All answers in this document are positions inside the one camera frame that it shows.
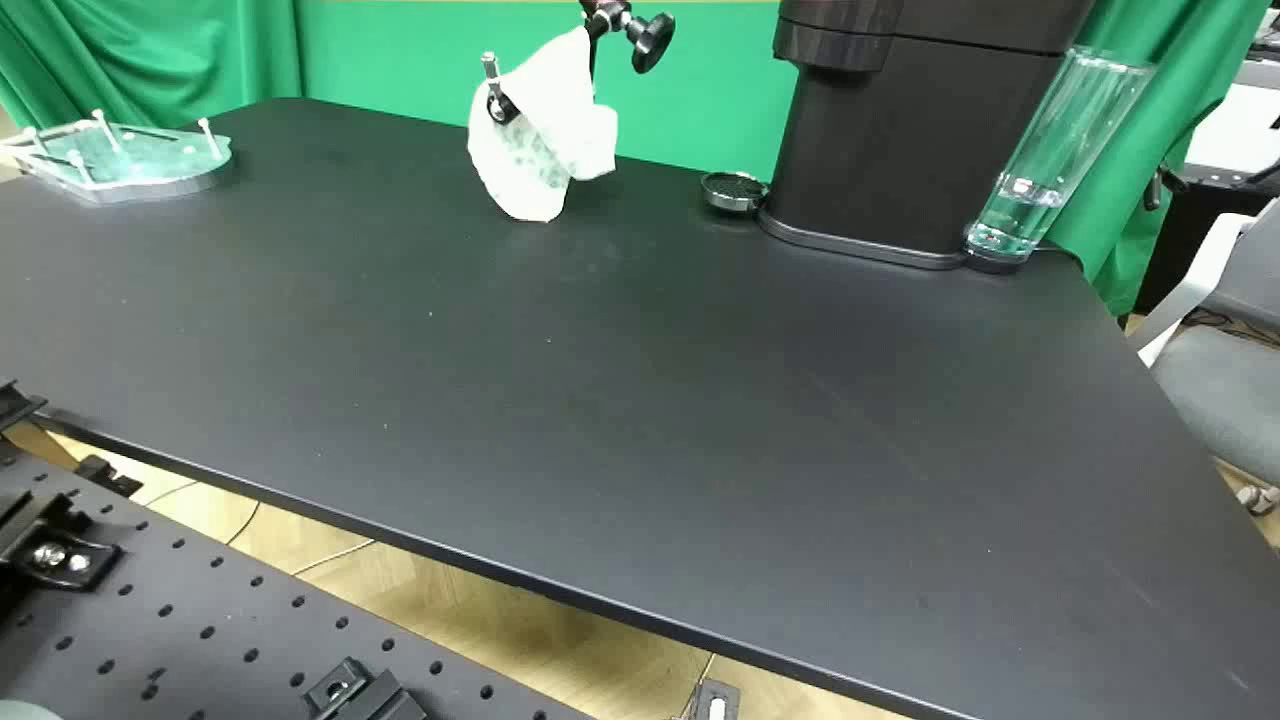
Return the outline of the black coffee machine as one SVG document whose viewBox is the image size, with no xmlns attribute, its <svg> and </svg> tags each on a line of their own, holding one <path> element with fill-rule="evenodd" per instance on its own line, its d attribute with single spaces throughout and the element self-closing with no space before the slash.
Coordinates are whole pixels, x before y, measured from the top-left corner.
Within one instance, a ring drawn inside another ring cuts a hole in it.
<svg viewBox="0 0 1280 720">
<path fill-rule="evenodd" d="M 794 69 L 765 227 L 906 268 L 964 261 L 987 200 L 1096 0 L 778 0 Z"/>
</svg>

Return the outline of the white cloth with green print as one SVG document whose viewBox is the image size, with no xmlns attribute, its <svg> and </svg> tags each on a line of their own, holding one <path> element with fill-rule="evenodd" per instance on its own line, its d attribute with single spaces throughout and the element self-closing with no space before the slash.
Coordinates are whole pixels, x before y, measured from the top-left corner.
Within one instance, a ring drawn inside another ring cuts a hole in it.
<svg viewBox="0 0 1280 720">
<path fill-rule="evenodd" d="M 523 224 L 553 224 L 574 179 L 617 173 L 618 115 L 597 101 L 593 35 L 572 24 L 516 69 L 481 58 L 468 162 L 488 200 Z"/>
</svg>

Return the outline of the black perforated breadboard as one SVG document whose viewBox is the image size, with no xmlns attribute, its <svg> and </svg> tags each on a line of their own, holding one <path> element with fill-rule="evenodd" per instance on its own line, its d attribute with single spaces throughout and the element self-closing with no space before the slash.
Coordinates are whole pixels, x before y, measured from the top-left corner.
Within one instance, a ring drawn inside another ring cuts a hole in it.
<svg viewBox="0 0 1280 720">
<path fill-rule="evenodd" d="M 37 455 L 0 383 L 0 720 L 582 720 Z"/>
</svg>

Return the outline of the green backdrop curtain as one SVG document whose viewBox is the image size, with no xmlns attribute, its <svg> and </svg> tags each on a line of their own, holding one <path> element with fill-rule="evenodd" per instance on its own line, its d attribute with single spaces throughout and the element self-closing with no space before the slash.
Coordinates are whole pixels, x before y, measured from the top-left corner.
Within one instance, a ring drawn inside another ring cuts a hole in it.
<svg viewBox="0 0 1280 720">
<path fill-rule="evenodd" d="M 770 58 L 778 0 L 640 0 L 677 21 L 656 72 L 599 59 L 618 148 L 680 169 L 774 164 L 794 69 Z M 1150 83 L 1053 244 L 1127 316 L 1154 276 L 1173 173 L 1236 80 L 1272 0 L 1096 0 L 1082 39 Z M 19 129 L 107 113 L 195 123 L 274 97 L 458 123 L 475 59 L 562 32 L 572 0 L 0 0 L 0 113 Z"/>
</svg>

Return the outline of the grey office chair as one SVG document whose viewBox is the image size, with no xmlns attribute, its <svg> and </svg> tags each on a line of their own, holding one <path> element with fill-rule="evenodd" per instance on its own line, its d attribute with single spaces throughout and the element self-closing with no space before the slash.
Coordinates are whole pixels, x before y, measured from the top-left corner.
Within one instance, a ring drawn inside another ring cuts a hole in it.
<svg viewBox="0 0 1280 720">
<path fill-rule="evenodd" d="M 1236 485 L 1248 517 L 1280 510 L 1280 204 L 1219 211 L 1132 351 Z"/>
</svg>

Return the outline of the black stand with knobs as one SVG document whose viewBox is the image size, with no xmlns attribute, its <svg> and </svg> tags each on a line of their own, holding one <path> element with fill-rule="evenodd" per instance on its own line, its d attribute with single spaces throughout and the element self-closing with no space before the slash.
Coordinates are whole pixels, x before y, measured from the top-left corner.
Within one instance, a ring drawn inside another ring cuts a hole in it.
<svg viewBox="0 0 1280 720">
<path fill-rule="evenodd" d="M 589 44 L 599 44 L 609 32 L 623 32 L 633 44 L 633 72 L 652 72 L 677 39 L 677 21 L 667 14 L 640 17 L 633 0 L 574 0 L 580 27 Z M 518 104 L 499 83 L 499 59 L 492 53 L 481 58 L 481 90 L 482 113 L 496 129 L 509 129 L 518 115 Z"/>
</svg>

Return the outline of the clear glass tray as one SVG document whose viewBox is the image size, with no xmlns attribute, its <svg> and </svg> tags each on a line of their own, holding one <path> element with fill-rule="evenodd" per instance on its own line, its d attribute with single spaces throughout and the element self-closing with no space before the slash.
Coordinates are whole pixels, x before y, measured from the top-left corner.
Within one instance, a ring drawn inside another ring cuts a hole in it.
<svg viewBox="0 0 1280 720">
<path fill-rule="evenodd" d="M 207 121 L 193 129 L 117 123 L 102 113 L 0 141 L 0 162 L 76 196 L 156 196 L 207 188 L 235 148 Z"/>
</svg>

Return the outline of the clear water tank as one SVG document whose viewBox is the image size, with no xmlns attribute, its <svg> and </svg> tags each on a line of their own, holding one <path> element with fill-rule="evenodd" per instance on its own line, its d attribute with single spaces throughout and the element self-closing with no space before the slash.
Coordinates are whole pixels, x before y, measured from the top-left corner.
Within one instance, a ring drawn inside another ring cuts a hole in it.
<svg viewBox="0 0 1280 720">
<path fill-rule="evenodd" d="M 1024 264 L 1150 83 L 1148 64 L 1066 48 L 985 209 L 964 227 L 967 258 Z"/>
</svg>

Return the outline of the round black metal grille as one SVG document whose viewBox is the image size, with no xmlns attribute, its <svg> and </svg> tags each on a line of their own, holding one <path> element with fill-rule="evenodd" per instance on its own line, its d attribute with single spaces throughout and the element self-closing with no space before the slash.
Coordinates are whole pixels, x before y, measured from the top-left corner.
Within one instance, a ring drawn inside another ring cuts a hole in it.
<svg viewBox="0 0 1280 720">
<path fill-rule="evenodd" d="M 749 173 L 708 173 L 702 204 L 720 216 L 757 216 L 765 200 L 765 186 Z"/>
</svg>

